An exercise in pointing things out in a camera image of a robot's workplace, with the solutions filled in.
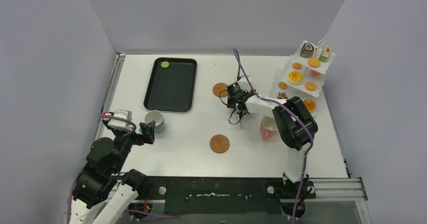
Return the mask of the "blue patterned ceramic cup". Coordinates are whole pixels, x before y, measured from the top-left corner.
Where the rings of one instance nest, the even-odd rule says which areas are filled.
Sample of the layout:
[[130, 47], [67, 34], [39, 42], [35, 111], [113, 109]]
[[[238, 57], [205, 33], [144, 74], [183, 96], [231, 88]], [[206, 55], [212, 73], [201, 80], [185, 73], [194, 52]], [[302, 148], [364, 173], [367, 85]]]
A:
[[160, 134], [165, 131], [165, 119], [162, 112], [158, 110], [149, 111], [145, 115], [145, 123], [155, 122], [154, 132]]

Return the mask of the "metal serving tongs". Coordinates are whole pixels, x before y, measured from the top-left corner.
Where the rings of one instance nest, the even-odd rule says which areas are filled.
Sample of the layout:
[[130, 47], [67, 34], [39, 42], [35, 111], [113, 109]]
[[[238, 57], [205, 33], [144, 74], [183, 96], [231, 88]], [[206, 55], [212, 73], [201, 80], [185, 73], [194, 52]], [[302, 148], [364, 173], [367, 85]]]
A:
[[245, 114], [241, 114], [239, 117], [239, 128], [240, 130], [243, 130], [245, 126]]

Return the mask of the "pink ceramic cup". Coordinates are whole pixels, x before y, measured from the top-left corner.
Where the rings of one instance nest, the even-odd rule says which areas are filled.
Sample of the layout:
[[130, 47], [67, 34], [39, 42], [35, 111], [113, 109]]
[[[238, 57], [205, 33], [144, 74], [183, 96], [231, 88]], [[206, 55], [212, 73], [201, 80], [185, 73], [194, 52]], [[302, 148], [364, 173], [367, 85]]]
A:
[[264, 116], [260, 123], [260, 133], [263, 140], [267, 140], [278, 133], [275, 119]]

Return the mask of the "brown star cookie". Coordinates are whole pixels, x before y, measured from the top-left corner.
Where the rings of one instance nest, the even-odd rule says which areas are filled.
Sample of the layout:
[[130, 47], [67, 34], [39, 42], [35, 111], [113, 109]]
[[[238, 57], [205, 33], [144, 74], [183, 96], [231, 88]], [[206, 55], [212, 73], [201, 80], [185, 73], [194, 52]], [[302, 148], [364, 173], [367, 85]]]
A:
[[284, 99], [288, 99], [288, 96], [286, 95], [285, 92], [278, 92], [277, 98], [284, 100]]

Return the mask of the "small patterned orange cookie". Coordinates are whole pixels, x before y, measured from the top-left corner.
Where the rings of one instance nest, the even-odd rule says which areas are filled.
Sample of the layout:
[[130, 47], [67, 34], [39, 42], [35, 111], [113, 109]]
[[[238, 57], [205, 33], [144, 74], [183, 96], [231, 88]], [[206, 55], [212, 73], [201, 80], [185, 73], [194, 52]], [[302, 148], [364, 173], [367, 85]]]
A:
[[278, 87], [282, 90], [285, 90], [288, 88], [288, 84], [286, 84], [285, 82], [279, 82]]

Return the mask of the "black serving tray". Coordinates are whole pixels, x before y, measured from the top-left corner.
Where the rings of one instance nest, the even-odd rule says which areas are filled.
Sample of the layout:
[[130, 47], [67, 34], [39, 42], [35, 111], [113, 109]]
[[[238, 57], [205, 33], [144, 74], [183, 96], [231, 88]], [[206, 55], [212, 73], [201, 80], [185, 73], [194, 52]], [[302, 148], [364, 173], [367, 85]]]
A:
[[[168, 61], [168, 68], [161, 62]], [[192, 58], [159, 57], [154, 61], [143, 105], [148, 110], [187, 112], [191, 109], [197, 71]]]

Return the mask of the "yellow fruit tart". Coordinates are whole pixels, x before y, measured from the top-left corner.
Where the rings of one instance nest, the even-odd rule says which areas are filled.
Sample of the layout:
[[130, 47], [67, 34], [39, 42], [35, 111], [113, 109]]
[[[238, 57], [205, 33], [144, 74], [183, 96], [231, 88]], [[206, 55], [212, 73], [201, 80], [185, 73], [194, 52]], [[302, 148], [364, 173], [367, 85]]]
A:
[[293, 70], [288, 74], [288, 81], [292, 85], [299, 85], [303, 82], [303, 75], [298, 70]]

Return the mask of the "green round macaron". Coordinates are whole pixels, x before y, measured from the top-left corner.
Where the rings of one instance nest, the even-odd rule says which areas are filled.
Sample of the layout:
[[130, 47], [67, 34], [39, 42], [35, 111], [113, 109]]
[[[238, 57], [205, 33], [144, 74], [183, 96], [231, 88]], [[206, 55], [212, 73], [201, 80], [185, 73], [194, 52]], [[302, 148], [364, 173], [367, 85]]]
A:
[[170, 63], [169, 63], [168, 61], [163, 61], [163, 62], [161, 62], [161, 67], [162, 67], [162, 68], [168, 68], [168, 67], [169, 67], [169, 65], [170, 65]]

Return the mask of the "small orange biscuit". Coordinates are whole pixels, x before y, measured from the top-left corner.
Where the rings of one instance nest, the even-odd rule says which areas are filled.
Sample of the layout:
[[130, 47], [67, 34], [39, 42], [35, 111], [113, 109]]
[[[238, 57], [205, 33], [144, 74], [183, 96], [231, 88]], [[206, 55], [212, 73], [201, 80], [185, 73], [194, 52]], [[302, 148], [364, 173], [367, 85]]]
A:
[[292, 64], [292, 67], [293, 67], [294, 69], [301, 69], [301, 68], [302, 68], [302, 65], [301, 65], [300, 63], [298, 63], [298, 62], [295, 62], [295, 63], [293, 63], [293, 64]]

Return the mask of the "plain orange round cookie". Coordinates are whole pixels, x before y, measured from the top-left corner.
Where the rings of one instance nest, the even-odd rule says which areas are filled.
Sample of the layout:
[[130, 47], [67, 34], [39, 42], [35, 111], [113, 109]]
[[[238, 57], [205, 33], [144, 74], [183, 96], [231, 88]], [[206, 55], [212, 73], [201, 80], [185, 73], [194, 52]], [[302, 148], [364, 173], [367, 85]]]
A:
[[308, 91], [314, 91], [314, 90], [316, 90], [316, 89], [317, 89], [317, 85], [316, 85], [314, 82], [306, 82], [306, 83], [305, 83], [305, 88], [306, 88]]

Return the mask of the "pink strawberry cake slice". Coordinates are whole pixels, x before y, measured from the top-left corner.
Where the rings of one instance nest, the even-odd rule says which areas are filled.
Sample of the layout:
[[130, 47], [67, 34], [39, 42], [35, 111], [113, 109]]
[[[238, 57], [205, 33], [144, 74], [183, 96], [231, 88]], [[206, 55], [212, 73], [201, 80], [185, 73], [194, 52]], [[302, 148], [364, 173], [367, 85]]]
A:
[[323, 76], [323, 74], [321, 74], [321, 73], [319, 73], [319, 72], [317, 72], [315, 70], [310, 70], [310, 76], [313, 77], [313, 78], [320, 78], [320, 77]]

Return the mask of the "orange macaron sandwich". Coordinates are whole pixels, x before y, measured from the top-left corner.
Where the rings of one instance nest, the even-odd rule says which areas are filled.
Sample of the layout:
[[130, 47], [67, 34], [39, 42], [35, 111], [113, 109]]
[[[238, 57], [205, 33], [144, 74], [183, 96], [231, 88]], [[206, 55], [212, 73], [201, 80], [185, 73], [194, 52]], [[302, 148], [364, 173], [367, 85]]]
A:
[[310, 67], [313, 67], [313, 68], [318, 68], [320, 66], [320, 60], [314, 57], [309, 58], [307, 63]]

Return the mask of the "chocolate swirl roll cake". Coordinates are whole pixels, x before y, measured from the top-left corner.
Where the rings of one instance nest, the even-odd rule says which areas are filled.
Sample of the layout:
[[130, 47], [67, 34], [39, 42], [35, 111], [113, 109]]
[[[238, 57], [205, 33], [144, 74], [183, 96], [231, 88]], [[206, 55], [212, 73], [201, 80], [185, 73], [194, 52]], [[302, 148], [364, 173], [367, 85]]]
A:
[[300, 57], [302, 58], [311, 58], [316, 52], [317, 47], [313, 45], [312, 43], [305, 42], [301, 46], [300, 49]]

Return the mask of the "green layered cake slice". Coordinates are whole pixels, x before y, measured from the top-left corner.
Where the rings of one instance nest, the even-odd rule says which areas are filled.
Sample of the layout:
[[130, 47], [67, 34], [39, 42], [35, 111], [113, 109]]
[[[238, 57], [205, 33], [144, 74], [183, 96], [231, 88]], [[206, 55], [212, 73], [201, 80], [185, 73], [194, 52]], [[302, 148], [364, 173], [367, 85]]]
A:
[[320, 62], [327, 62], [328, 59], [329, 59], [329, 57], [330, 57], [330, 54], [331, 54], [331, 46], [326, 45], [323, 48], [323, 50], [322, 50], [322, 52], [321, 52], [321, 54], [319, 56], [319, 61]]

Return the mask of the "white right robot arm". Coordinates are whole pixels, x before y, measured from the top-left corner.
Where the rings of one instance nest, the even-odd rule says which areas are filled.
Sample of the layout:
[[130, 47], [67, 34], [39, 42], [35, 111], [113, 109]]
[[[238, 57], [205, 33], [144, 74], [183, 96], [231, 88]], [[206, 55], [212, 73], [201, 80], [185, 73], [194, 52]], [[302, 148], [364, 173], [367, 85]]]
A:
[[307, 155], [314, 145], [318, 125], [300, 97], [273, 99], [254, 91], [243, 90], [238, 82], [226, 86], [228, 106], [241, 116], [259, 114], [274, 120], [278, 133], [288, 148], [283, 183], [284, 193], [296, 197], [303, 191], [307, 172]]

